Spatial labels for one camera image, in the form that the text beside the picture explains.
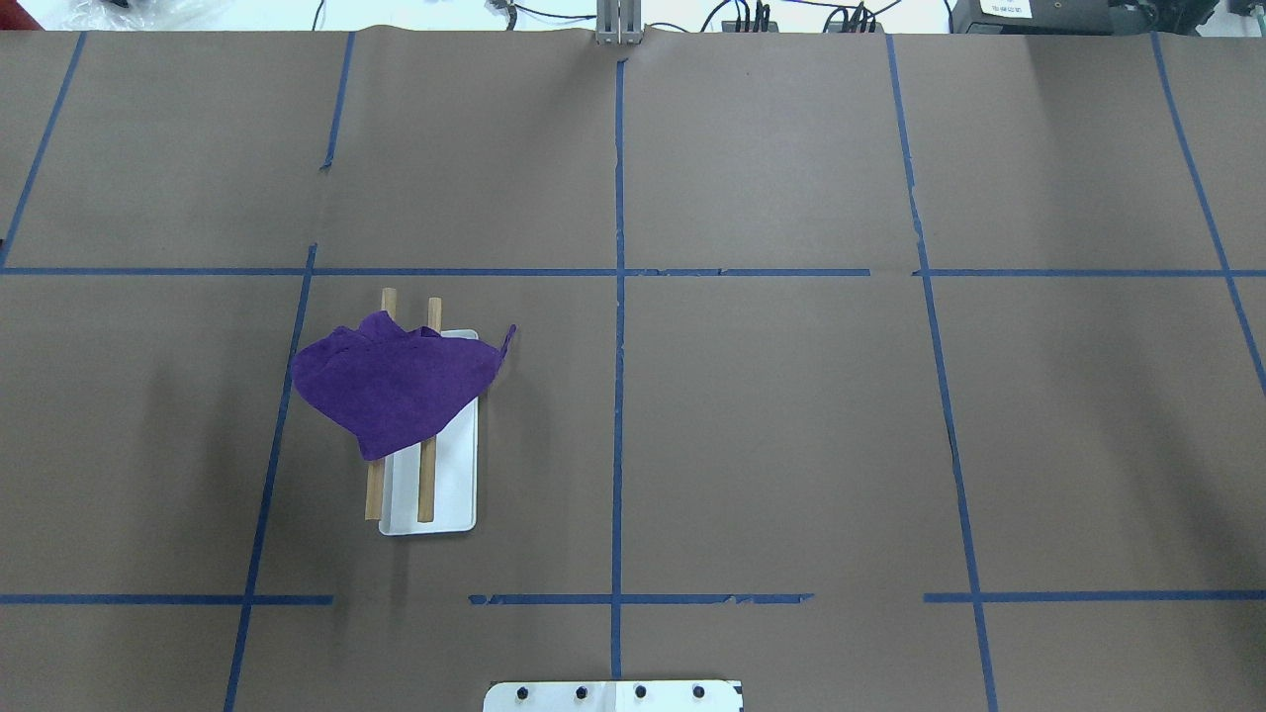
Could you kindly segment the purple towel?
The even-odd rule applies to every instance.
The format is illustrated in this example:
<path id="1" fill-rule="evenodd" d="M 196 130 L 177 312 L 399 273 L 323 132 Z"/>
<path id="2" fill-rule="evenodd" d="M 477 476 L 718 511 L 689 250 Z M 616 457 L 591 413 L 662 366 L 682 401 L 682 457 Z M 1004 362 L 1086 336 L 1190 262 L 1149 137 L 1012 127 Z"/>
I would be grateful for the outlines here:
<path id="1" fill-rule="evenodd" d="M 403 329 L 376 310 L 300 350 L 291 380 L 304 402 L 354 437 L 365 461 L 376 461 L 439 435 L 487 391 L 517 329 L 490 345 Z"/>

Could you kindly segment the white wooden towel rack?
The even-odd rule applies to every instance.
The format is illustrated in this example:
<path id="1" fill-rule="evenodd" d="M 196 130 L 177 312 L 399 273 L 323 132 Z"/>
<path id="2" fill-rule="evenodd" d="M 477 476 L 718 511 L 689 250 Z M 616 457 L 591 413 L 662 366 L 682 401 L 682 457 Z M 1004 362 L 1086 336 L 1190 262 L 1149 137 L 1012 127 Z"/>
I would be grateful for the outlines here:
<path id="1" fill-rule="evenodd" d="M 479 523 L 479 402 L 436 437 L 372 460 L 363 518 L 385 536 L 453 535 Z"/>

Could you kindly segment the black red connector block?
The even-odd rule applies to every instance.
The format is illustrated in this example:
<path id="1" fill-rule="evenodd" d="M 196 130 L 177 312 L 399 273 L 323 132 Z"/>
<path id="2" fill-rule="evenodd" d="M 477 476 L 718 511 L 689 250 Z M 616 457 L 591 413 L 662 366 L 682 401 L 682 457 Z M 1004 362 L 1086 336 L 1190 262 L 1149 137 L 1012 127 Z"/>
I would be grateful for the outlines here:
<path id="1" fill-rule="evenodd" d="M 723 19 L 722 9 L 734 6 L 734 18 Z M 719 33 L 768 33 L 776 32 L 777 27 L 771 18 L 772 5 L 766 1 L 723 1 L 718 4 L 708 16 L 705 27 L 717 24 Z"/>
<path id="2" fill-rule="evenodd" d="M 880 32 L 880 22 L 862 4 L 836 6 L 825 18 L 820 32 L 823 35 L 874 35 Z"/>

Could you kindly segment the aluminium frame post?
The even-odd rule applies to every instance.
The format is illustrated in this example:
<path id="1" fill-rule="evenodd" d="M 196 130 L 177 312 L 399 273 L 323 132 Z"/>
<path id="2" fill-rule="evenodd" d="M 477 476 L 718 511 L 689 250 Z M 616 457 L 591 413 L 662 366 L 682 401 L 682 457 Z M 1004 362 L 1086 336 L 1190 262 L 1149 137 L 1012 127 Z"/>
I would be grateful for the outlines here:
<path id="1" fill-rule="evenodd" d="M 638 46 L 644 37 L 641 0 L 598 0 L 595 41 L 598 46 Z"/>

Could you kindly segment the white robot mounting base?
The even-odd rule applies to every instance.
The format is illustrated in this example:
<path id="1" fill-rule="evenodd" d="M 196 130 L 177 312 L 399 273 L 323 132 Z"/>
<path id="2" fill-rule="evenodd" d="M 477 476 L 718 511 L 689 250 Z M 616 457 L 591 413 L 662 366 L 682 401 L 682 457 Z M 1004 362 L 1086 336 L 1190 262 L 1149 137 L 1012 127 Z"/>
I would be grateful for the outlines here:
<path id="1" fill-rule="evenodd" d="M 484 711 L 743 711 L 741 682 L 724 679 L 506 682 Z"/>

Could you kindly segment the black box device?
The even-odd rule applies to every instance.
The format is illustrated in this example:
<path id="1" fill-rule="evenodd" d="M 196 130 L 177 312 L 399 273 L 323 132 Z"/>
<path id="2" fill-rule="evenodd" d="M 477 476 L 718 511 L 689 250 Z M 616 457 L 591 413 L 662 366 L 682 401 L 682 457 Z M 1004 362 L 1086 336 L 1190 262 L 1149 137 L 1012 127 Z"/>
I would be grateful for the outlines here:
<path id="1" fill-rule="evenodd" d="M 955 1 L 955 35 L 1139 35 L 1158 16 L 1148 1 Z"/>

